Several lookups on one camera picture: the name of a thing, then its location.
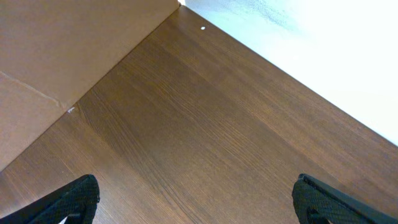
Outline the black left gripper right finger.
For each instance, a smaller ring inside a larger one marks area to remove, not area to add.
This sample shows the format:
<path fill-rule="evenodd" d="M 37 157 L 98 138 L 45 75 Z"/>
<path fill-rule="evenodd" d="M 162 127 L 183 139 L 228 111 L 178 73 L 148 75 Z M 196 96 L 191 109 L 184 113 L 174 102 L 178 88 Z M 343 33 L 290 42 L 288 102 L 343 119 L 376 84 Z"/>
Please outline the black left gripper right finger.
<path fill-rule="evenodd" d="M 300 224 L 397 224 L 397 219 L 379 212 L 308 175 L 300 174 L 292 191 Z"/>

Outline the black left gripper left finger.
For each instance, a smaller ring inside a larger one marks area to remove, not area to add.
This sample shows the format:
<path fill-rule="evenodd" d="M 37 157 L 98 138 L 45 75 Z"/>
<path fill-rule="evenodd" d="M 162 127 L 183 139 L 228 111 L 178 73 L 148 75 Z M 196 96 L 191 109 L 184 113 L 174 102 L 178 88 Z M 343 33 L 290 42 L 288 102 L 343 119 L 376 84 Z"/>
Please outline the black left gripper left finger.
<path fill-rule="evenodd" d="M 95 176 L 86 174 L 1 218 L 1 223 L 92 224 L 99 202 L 98 182 Z"/>

